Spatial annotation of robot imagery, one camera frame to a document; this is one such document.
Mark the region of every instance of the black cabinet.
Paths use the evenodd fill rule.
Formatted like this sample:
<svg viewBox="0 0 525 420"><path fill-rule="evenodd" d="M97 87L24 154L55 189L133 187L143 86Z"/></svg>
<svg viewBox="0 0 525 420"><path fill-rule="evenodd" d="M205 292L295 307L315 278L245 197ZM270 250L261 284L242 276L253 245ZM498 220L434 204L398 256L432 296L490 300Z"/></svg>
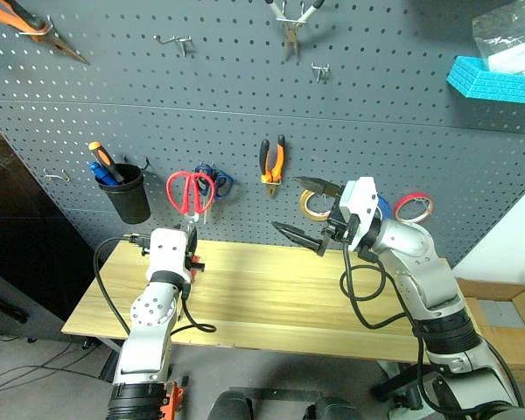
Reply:
<svg viewBox="0 0 525 420"><path fill-rule="evenodd" d="M94 278L92 256L0 138L0 277L66 320Z"/></svg>

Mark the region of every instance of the wooden tabletop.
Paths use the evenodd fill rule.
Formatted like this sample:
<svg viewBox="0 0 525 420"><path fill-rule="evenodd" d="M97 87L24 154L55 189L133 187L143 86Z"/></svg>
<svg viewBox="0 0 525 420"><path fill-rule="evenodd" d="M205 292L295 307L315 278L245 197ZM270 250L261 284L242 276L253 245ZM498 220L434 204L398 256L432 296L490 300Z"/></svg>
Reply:
<svg viewBox="0 0 525 420"><path fill-rule="evenodd" d="M173 342L416 361L417 340L406 319L376 331L358 322L339 289L344 270L340 251L328 250L321 258L303 248L199 241L196 254L206 271L196 276L189 310L198 322L214 324L218 331L190 329L175 334ZM149 261L140 248L122 241L101 270L109 295L129 324L129 308L144 290ZM364 262L354 256L352 263ZM353 277L357 296L372 293L380 279L369 269L356 270ZM360 308L372 323L401 310L389 282L377 299L360 303ZM181 319L176 328L186 324ZM62 332L126 337L96 281Z"/></svg>

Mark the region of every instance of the black cup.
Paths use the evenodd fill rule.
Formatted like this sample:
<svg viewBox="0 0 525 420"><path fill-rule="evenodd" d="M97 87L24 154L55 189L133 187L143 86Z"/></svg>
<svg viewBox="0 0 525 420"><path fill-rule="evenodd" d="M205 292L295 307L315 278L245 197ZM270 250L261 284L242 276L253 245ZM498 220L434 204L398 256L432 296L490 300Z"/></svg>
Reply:
<svg viewBox="0 0 525 420"><path fill-rule="evenodd" d="M116 169L124 177L120 185L105 185L95 178L99 187L107 194L122 221L136 225L150 217L150 205L144 190L144 175L133 164L116 164Z"/></svg>

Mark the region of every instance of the metal hook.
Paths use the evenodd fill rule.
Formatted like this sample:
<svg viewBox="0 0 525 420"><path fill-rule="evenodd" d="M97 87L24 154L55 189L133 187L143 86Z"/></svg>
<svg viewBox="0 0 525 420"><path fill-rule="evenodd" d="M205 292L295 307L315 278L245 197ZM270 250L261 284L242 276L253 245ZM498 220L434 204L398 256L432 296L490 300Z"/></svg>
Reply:
<svg viewBox="0 0 525 420"><path fill-rule="evenodd" d="M124 161L125 164L127 164L129 162L129 160L126 158L126 155L122 155L122 160ZM138 166L142 171L145 171L146 169L148 169L148 167L150 166L150 160L148 159L148 157L146 156L146 165L144 166L144 168L141 168L140 166Z"/></svg>
<svg viewBox="0 0 525 420"><path fill-rule="evenodd" d="M311 63L311 68L313 70L317 70L317 83L328 80L329 74L331 72L331 67L328 64L326 66L315 66L313 63Z"/></svg>
<svg viewBox="0 0 525 420"><path fill-rule="evenodd" d="M175 36L173 36L173 37L167 39L166 41L162 41L160 35L154 35L154 39L159 44L161 44L162 46L164 46L165 44L169 44L171 42L175 42L177 44L177 46L178 46L178 49L183 54L183 57L186 57L185 42L190 42L191 45L193 46L193 39L191 37L175 37Z"/></svg>
<svg viewBox="0 0 525 420"><path fill-rule="evenodd" d="M51 173L49 173L46 168L43 168L43 172L45 173L44 175L44 178L45 179L62 179L64 182L70 182L70 177L68 177L67 175L67 172L63 169L61 170L62 172L62 177L60 175L53 175Z"/></svg>
<svg viewBox="0 0 525 420"><path fill-rule="evenodd" d="M51 20L51 16L50 15L46 15L46 20L48 22L46 31L41 31L41 32L18 32L18 34L19 35L32 35L34 37L42 37L42 36L46 35L47 33L49 33L52 28L54 28L53 21Z"/></svg>

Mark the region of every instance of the yellow tape roll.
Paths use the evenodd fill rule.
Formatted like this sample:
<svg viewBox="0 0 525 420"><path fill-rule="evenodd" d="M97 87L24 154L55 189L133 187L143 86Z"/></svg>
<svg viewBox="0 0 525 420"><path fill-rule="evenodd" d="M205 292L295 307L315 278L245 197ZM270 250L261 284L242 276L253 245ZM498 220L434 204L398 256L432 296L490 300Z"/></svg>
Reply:
<svg viewBox="0 0 525 420"><path fill-rule="evenodd" d="M305 217L309 217L312 221L326 221L326 218L329 217L330 211L314 212L307 206L307 202L313 195L315 195L315 192L309 190L305 190L301 193L301 196L299 197L299 210Z"/></svg>

